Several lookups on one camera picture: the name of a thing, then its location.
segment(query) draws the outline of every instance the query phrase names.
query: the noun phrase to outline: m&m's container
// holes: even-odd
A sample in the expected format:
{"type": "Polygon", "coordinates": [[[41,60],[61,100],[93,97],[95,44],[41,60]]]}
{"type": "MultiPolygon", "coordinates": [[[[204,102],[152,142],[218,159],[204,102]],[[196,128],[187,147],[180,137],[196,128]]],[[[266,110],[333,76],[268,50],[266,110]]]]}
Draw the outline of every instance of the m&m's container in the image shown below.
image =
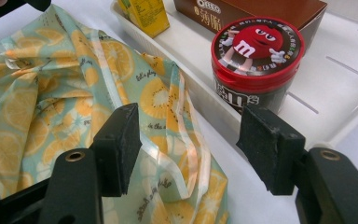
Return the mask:
{"type": "Polygon", "coordinates": [[[215,91],[241,114],[247,104],[279,112],[305,47],[291,24],[250,17],[220,30],[211,49],[215,91]]]}

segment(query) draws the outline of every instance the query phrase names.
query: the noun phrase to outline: yellow juice carton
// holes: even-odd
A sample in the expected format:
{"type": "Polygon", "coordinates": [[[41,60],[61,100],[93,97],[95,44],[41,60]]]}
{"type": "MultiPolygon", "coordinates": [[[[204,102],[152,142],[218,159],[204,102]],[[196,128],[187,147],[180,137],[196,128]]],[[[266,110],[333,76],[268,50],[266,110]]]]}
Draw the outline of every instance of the yellow juice carton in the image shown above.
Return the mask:
{"type": "Polygon", "coordinates": [[[162,0],[117,0],[117,2],[127,19],[152,38],[170,27],[162,0]]]}

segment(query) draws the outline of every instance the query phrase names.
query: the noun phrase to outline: lemon print fabric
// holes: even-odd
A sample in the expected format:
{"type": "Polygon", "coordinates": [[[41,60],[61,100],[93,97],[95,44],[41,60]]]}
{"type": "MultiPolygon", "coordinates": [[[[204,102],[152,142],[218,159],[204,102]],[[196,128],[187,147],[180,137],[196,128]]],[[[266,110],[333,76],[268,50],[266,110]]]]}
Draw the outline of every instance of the lemon print fabric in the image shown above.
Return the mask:
{"type": "Polygon", "coordinates": [[[143,146],[105,223],[228,223],[227,177],[197,123],[183,74],[55,5],[0,40],[0,198],[50,178],[113,111],[137,103],[143,146]]]}

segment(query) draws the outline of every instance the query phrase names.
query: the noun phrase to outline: brown box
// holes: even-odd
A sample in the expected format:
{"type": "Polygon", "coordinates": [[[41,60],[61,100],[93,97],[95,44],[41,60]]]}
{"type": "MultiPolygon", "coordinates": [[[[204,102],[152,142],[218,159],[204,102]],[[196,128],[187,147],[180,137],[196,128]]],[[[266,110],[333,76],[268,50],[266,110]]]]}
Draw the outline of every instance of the brown box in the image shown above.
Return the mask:
{"type": "Polygon", "coordinates": [[[214,33],[251,16],[281,19],[294,25],[310,47],[327,4],[319,0],[174,0],[176,10],[214,33]]]}

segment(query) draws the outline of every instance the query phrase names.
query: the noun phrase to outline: red plastic lid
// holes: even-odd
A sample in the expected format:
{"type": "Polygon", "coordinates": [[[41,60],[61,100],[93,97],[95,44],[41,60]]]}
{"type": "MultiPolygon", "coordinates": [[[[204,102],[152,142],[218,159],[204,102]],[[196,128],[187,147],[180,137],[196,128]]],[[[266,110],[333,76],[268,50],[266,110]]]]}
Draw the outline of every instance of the red plastic lid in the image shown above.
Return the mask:
{"type": "Polygon", "coordinates": [[[271,91],[291,80],[305,50],[296,27],[269,17],[232,22],[216,34],[211,49],[220,81],[253,92],[271,91]]]}

